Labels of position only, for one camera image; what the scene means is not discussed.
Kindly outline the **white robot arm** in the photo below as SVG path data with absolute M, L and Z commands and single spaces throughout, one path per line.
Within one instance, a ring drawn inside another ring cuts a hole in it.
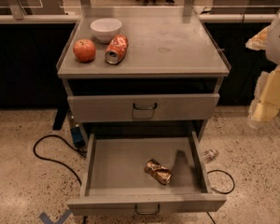
M 280 11 L 272 23 L 251 37 L 248 49 L 264 50 L 266 58 L 275 63 L 271 72 L 262 72 L 248 111 L 248 125 L 259 129 L 273 120 L 280 111 Z

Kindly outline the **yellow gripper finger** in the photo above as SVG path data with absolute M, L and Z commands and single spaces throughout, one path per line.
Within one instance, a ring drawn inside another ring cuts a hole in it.
M 269 26 L 263 28 L 256 35 L 249 38 L 248 41 L 245 43 L 245 46 L 248 49 L 252 50 L 266 50 L 269 29 Z
M 280 111 L 280 66 L 271 73 L 262 72 L 248 111 L 248 125 L 259 129 L 272 121 Z

